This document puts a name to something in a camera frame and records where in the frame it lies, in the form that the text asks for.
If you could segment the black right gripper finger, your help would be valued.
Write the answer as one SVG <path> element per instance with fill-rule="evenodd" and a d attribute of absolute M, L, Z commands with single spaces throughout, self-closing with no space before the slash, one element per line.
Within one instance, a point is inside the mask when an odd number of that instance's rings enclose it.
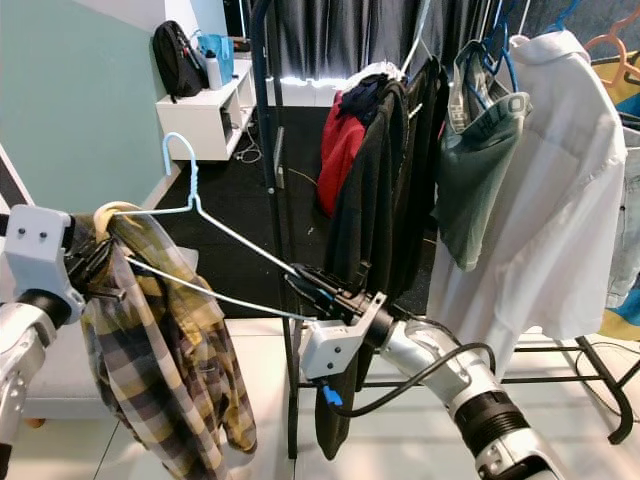
<path fill-rule="evenodd" d="M 315 282 L 315 280 L 303 279 L 302 276 L 287 276 L 285 282 L 291 285 L 298 296 L 310 301 L 321 316 L 334 316 L 330 312 L 333 293 L 337 288 L 346 288 L 346 284 L 333 282 L 332 279 Z"/>
<path fill-rule="evenodd" d="M 310 301 L 357 300 L 364 294 L 338 276 L 300 262 L 294 265 L 294 292 Z"/>

